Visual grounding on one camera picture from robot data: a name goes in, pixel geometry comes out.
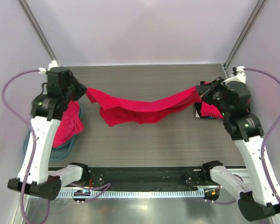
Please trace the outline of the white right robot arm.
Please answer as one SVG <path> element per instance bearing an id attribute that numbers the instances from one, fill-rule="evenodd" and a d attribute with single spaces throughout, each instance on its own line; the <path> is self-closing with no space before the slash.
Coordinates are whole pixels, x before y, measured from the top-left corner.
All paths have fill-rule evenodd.
<path id="1" fill-rule="evenodd" d="M 202 165 L 205 181 L 221 185 L 238 202 L 243 217 L 252 222 L 280 213 L 280 186 L 264 146 L 259 118 L 249 110 L 251 94 L 244 81 L 221 77 L 196 87 L 203 102 L 215 106 L 223 125 L 239 149 L 250 183 L 245 183 L 219 161 Z"/>

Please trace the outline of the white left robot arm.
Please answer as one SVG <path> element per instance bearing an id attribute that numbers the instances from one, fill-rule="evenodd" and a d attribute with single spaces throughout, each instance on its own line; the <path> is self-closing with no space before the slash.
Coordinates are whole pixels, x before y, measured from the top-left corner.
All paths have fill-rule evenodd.
<path id="1" fill-rule="evenodd" d="M 47 93 L 38 95 L 32 102 L 25 159 L 17 177 L 10 179 L 7 187 L 52 201 L 61 188 L 73 182 L 83 183 L 89 178 L 87 165 L 77 162 L 49 171 L 53 140 L 62 115 L 70 101 L 78 100 L 86 93 L 86 87 L 66 67 L 51 67 L 40 72 L 47 76 Z"/>

